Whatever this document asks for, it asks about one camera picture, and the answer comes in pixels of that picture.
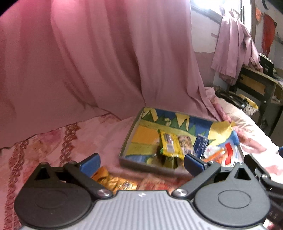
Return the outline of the gold foil snack packet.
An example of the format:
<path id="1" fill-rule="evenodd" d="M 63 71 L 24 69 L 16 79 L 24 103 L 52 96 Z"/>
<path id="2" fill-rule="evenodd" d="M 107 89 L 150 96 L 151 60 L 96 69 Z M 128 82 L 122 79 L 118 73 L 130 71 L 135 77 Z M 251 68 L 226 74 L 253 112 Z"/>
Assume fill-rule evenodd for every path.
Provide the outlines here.
<path id="1" fill-rule="evenodd" d="M 138 183 L 122 177 L 111 175 L 105 166 L 100 167 L 91 178 L 116 194 L 118 190 L 136 190 Z"/>

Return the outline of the white red-green snack packet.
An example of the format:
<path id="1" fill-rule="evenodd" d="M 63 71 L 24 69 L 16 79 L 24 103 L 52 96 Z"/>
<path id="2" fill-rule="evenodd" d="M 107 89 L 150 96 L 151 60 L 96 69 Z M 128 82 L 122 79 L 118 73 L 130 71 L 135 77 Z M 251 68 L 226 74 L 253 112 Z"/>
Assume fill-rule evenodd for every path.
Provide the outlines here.
<path id="1" fill-rule="evenodd" d="M 232 167 L 239 162 L 236 147 L 229 142 L 221 146 L 208 146 L 202 156 L 204 162 L 214 161 L 223 167 Z"/>

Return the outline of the yellow snack bar packet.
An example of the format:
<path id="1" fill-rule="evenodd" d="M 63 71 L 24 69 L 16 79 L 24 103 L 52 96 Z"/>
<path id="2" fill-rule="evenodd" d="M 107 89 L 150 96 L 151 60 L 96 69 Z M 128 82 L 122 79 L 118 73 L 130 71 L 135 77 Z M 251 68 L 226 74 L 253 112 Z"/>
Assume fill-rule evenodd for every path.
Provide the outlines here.
<path id="1" fill-rule="evenodd" d="M 160 153 L 166 157 L 179 158 L 184 160 L 177 135 L 167 133 L 164 131 L 158 131 L 160 136 Z"/>

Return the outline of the dark blue sachet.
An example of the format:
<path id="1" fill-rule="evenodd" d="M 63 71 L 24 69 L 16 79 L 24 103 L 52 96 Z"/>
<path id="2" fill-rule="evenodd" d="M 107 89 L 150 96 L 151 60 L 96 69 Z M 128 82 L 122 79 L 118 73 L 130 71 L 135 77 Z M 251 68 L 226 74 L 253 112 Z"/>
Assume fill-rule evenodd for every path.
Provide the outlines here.
<path id="1" fill-rule="evenodd" d="M 206 138 L 204 135 L 198 134 L 193 145 L 194 155 L 199 159 L 202 158 L 208 145 L 209 139 Z"/>

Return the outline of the pink floral bedsheet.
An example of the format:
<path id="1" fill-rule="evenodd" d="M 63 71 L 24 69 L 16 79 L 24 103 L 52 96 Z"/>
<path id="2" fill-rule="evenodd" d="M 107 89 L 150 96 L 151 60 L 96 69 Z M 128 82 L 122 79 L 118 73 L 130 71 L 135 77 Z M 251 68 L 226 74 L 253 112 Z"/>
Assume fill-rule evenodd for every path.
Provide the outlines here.
<path id="1" fill-rule="evenodd" d="M 243 111 L 216 97 L 212 87 L 206 94 L 226 122 L 232 122 L 240 136 L 244 154 L 253 154 L 270 174 L 272 180 L 282 182 L 282 158 L 275 145 Z M 43 134 L 34 135 L 1 149 L 1 229 L 19 229 L 21 223 L 14 212 L 14 200 L 28 177 L 41 162 L 61 167 L 81 161 L 93 153 L 99 153 L 101 166 L 117 177 L 139 184 L 148 175 L 174 177 L 190 180 L 191 176 L 158 175 L 138 172 L 119 164 L 119 153 L 124 139 L 134 121 L 134 116 L 119 119 L 106 113 L 86 121 L 73 123 Z"/>

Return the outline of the brown nut snack packet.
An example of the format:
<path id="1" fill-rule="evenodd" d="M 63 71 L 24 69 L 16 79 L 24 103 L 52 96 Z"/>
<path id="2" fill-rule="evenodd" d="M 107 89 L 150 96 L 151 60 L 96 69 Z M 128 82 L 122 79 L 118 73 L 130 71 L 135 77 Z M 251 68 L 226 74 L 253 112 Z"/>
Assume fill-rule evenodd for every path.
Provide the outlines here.
<path id="1" fill-rule="evenodd" d="M 190 136 L 180 135 L 177 137 L 183 155 L 192 154 L 194 149 Z"/>

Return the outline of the colourful lined cardboard box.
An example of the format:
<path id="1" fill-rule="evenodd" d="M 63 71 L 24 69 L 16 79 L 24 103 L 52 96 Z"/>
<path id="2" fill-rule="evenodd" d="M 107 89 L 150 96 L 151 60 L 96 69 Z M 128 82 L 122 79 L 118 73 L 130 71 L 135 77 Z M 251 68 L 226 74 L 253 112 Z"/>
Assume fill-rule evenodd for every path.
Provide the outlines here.
<path id="1" fill-rule="evenodd" d="M 229 122 L 145 107 L 123 143 L 119 163 L 134 170 L 164 175 L 196 175 L 202 167 L 185 162 L 186 155 L 233 167 L 244 158 Z"/>

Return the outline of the yellow item on bag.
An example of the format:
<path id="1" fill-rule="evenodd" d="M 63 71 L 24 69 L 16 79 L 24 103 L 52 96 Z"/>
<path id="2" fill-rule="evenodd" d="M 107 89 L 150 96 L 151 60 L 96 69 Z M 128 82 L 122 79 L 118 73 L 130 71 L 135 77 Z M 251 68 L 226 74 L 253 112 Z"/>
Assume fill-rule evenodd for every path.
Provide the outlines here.
<path id="1" fill-rule="evenodd" d="M 248 103 L 249 103 L 249 105 L 250 106 L 252 106 L 253 108 L 255 108 L 255 109 L 259 109 L 259 107 L 257 106 L 257 104 L 254 102 L 254 101 L 252 101 L 251 99 L 249 99 L 248 97 L 246 97 L 246 96 L 244 96 L 244 95 L 242 95 L 242 94 L 240 94 L 239 95 L 242 99 L 245 99 Z"/>

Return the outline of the black patterned bag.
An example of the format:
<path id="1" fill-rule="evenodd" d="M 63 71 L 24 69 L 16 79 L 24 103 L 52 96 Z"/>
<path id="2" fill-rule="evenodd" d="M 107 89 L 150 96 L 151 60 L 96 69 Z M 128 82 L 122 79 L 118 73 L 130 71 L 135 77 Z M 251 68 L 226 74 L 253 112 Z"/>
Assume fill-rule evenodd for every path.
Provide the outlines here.
<path id="1" fill-rule="evenodd" d="M 259 109 L 257 110 L 253 108 L 252 106 L 250 106 L 249 103 L 245 99 L 242 99 L 236 93 L 218 89 L 215 94 L 217 97 L 222 98 L 226 102 L 237 107 L 238 109 L 241 109 L 249 117 L 253 117 L 255 114 L 259 115 Z"/>

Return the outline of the dark wooden desk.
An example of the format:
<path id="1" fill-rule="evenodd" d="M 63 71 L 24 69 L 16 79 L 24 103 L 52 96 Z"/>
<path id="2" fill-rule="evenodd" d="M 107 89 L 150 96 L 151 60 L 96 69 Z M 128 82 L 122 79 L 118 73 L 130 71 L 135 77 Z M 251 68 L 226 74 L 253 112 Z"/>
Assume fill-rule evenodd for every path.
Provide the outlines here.
<path id="1" fill-rule="evenodd" d="M 282 114 L 282 85 L 274 78 L 243 66 L 234 85 L 229 86 L 229 91 L 234 93 L 240 89 L 260 102 L 258 126 L 262 126 L 267 116 L 271 114 L 270 105 L 278 106 L 275 119 L 271 126 L 264 129 L 267 136 L 271 136 Z"/>

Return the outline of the black box on desk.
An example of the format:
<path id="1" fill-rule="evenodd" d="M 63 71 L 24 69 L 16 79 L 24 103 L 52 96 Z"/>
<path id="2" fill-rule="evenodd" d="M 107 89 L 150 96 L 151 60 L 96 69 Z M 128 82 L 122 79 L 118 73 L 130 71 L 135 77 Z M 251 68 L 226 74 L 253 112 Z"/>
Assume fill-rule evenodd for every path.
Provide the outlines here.
<path id="1" fill-rule="evenodd" d="M 263 67 L 263 73 L 272 77 L 274 70 L 274 63 L 262 53 L 259 53 L 259 58 L 260 58 L 259 63 Z"/>

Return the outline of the large pink curtain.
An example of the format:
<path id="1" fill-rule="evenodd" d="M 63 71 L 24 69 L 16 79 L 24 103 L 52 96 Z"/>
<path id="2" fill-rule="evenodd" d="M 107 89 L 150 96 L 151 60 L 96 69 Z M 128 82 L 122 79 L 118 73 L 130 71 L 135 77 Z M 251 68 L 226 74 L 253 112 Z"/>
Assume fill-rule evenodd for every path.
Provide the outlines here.
<path id="1" fill-rule="evenodd" d="M 145 106 L 221 119 L 189 1 L 17 1 L 1 16 L 1 147 Z"/>

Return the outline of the small mauve curtain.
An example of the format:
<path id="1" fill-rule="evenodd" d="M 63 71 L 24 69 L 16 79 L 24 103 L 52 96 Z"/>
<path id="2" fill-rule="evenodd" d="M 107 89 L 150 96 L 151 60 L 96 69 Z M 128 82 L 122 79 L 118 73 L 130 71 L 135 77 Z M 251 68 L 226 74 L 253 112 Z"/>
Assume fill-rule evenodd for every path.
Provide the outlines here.
<path id="1" fill-rule="evenodd" d="M 234 85 L 243 66 L 263 72 L 255 43 L 244 24 L 233 12 L 222 18 L 211 68 L 220 78 Z"/>

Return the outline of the window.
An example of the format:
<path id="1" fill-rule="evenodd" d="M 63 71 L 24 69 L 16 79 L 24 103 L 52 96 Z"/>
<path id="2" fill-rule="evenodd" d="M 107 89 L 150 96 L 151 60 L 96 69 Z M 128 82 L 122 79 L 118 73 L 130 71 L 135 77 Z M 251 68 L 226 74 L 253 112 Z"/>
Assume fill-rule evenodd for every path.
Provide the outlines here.
<path id="1" fill-rule="evenodd" d="M 255 1 L 190 1 L 192 10 L 207 16 L 217 23 L 221 23 L 222 17 L 229 13 L 233 14 L 245 25 L 250 32 L 253 41 L 256 37 L 255 25 Z"/>

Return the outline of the red hanging wall decoration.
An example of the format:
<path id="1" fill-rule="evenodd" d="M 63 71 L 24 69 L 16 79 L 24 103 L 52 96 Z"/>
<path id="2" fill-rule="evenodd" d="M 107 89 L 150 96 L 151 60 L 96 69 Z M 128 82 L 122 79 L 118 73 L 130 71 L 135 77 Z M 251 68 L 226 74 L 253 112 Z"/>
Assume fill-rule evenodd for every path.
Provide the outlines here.
<path id="1" fill-rule="evenodd" d="M 263 17 L 263 37 L 262 37 L 262 53 L 268 57 L 271 51 L 271 45 L 275 37 L 275 29 L 277 22 L 271 16 L 264 14 Z"/>

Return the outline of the orange wall ornament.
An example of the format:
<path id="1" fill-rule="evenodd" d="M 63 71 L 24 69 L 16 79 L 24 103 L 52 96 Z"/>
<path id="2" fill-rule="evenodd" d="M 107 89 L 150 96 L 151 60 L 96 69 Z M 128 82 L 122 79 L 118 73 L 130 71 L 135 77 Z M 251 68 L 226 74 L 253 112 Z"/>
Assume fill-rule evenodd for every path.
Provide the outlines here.
<path id="1" fill-rule="evenodd" d="M 256 24 L 260 24 L 263 18 L 261 10 L 256 6 L 255 10 Z"/>

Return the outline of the round wall clock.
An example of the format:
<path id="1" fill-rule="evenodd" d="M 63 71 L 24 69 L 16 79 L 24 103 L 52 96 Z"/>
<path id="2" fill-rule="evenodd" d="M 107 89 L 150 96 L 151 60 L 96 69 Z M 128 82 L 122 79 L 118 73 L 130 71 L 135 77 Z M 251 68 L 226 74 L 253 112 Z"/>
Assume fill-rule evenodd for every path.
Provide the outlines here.
<path id="1" fill-rule="evenodd" d="M 262 2 L 262 4 L 263 4 L 264 8 L 265 8 L 266 10 L 268 10 L 268 9 L 269 9 L 269 6 L 268 6 L 268 4 L 266 3 L 266 1 L 265 1 L 265 0 L 261 0 L 261 2 Z"/>

